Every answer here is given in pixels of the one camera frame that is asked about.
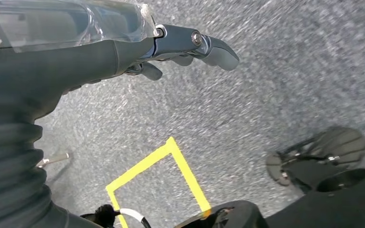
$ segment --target black flexible hose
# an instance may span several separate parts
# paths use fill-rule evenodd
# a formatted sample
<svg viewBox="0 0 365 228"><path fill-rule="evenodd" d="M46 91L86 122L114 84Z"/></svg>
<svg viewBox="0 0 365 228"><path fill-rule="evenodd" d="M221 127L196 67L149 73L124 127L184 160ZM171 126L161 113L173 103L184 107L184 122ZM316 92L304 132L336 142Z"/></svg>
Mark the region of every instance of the black flexible hose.
<svg viewBox="0 0 365 228"><path fill-rule="evenodd" d="M52 202L46 172L36 167L43 151L33 146L42 128L25 106L0 94L0 228L97 228Z"/></svg>

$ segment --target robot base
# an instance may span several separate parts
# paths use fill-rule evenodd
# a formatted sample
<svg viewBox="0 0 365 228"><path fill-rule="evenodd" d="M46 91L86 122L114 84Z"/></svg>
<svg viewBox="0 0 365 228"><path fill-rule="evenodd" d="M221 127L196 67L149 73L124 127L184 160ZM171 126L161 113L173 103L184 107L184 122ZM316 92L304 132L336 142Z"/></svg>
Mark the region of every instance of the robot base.
<svg viewBox="0 0 365 228"><path fill-rule="evenodd" d="M296 202L263 218L255 204L233 201L175 228L365 228L365 169L353 169L364 156L359 131L331 127L267 158L277 183L304 192Z"/></svg>

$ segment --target robotic arm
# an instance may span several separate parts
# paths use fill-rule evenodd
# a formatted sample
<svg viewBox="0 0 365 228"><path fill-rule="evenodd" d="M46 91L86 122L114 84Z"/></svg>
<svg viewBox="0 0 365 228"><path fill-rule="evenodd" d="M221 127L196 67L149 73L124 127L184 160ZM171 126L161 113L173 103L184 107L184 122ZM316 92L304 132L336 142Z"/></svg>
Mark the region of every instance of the robotic arm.
<svg viewBox="0 0 365 228"><path fill-rule="evenodd" d="M55 205L34 148L61 96L122 74L157 80L149 61L194 58L233 70L223 41L156 25L146 5L110 0L0 0L0 228L97 228Z"/></svg>

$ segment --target white cable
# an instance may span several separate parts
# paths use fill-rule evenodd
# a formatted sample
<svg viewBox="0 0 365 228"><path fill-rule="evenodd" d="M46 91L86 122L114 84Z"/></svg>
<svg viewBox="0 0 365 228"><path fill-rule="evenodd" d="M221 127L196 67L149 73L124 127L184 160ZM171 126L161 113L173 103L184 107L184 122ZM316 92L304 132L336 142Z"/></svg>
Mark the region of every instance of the white cable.
<svg viewBox="0 0 365 228"><path fill-rule="evenodd" d="M137 212L136 210L129 209L129 208L121 208L120 213L121 213L121 215L129 215L140 222L142 222L142 220L144 218L144 216L141 215L139 212Z"/></svg>

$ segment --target wheel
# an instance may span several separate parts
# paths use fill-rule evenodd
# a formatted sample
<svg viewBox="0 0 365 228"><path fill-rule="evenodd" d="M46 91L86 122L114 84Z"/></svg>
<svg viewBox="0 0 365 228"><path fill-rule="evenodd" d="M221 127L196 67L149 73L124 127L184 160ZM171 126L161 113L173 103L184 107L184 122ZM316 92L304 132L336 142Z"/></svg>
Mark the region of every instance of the wheel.
<svg viewBox="0 0 365 228"><path fill-rule="evenodd" d="M278 153L272 153L267 157L267 171L269 176L282 186L289 186L291 181L289 177L283 172L282 159Z"/></svg>
<svg viewBox="0 0 365 228"><path fill-rule="evenodd" d="M306 154L324 157L336 166L353 168L365 156L365 137L353 128L331 127L318 137Z"/></svg>
<svg viewBox="0 0 365 228"><path fill-rule="evenodd" d="M281 152L268 155L267 171L270 177L282 186L289 186L291 180L283 171L287 161L296 162L302 158L315 159L325 164L353 168L365 156L365 137L360 131L347 127L330 127Z"/></svg>

